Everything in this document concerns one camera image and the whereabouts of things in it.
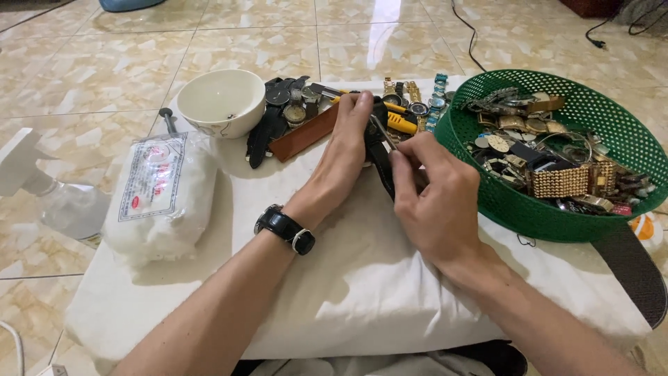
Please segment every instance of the blue object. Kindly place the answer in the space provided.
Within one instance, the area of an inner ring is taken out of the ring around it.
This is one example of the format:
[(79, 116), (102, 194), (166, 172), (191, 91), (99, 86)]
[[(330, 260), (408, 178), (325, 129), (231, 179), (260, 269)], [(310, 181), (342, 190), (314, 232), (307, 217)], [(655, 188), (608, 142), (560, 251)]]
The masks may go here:
[(127, 12), (152, 7), (165, 0), (100, 0), (100, 6), (107, 12)]

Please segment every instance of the yellow utility knife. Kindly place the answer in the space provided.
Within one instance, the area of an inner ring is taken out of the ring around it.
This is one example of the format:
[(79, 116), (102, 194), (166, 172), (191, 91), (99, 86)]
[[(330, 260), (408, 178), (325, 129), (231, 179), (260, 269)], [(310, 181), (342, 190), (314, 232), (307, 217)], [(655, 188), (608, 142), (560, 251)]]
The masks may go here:
[[(326, 86), (320, 85), (320, 84), (311, 84), (311, 91), (320, 93), (330, 99), (332, 104), (337, 103), (340, 99), (341, 96), (348, 93), (347, 90), (336, 90), (332, 88), (328, 88)], [(407, 109), (401, 106), (397, 106), (396, 104), (392, 103), (387, 103), (384, 102), (387, 108), (391, 110), (395, 110), (398, 112), (403, 112), (406, 114), (411, 113)], [(408, 133), (408, 134), (415, 134), (418, 131), (418, 126), (413, 124), (412, 122), (402, 118), (400, 115), (395, 114), (393, 112), (388, 113), (387, 117), (387, 125), (392, 127), (392, 129), (396, 129), (400, 132)]]

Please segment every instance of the plastic bottle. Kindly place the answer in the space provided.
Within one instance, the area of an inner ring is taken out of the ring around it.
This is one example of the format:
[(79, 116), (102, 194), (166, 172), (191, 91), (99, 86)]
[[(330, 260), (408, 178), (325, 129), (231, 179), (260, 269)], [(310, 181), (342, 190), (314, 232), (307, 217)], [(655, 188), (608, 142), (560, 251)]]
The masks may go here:
[(97, 248), (111, 198), (93, 185), (63, 183), (38, 169), (38, 159), (50, 159), (35, 148), (40, 138), (34, 129), (23, 128), (0, 149), (0, 196), (26, 190), (37, 197), (42, 223)]

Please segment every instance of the cotton wool package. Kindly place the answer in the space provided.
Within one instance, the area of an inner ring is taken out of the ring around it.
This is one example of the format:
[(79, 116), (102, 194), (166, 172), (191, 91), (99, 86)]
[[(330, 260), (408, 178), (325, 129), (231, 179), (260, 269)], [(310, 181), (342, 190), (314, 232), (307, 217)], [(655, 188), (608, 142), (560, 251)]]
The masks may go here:
[(138, 269), (154, 260), (195, 257), (208, 225), (216, 163), (199, 132), (135, 143), (123, 164), (104, 224), (116, 259)]

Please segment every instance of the white cloth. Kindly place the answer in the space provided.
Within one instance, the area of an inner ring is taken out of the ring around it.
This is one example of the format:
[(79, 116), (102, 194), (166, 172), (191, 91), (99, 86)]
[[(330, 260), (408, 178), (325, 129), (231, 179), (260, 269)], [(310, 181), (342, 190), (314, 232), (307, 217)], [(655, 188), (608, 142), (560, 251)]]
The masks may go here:
[(431, 351), (426, 354), (379, 355), (265, 361), (250, 376), (494, 376), (481, 362)]
[[(447, 90), (464, 80), (451, 77)], [(417, 82), (426, 99), (433, 80)], [(377, 93), (383, 87), (380, 81), (328, 85)], [(177, 110), (174, 115), (179, 130), (186, 130), (189, 125)], [(325, 143), (285, 164), (265, 159), (257, 170), (244, 159), (244, 139), (217, 143), (222, 173), (197, 259), (154, 262), (133, 284), (102, 242), (66, 312), (68, 334), (92, 354), (101, 371), (122, 359), (253, 237), (253, 224), (267, 206), (286, 202), (304, 184)], [(538, 241), (531, 248), (521, 245), (515, 233), (479, 219), (484, 242), (581, 320), (614, 339), (629, 340), (627, 345), (651, 332), (590, 244)], [(291, 266), (243, 359), (415, 353), (503, 337), (411, 246), (374, 168), (362, 171), (350, 198), (315, 235), (315, 248)]]

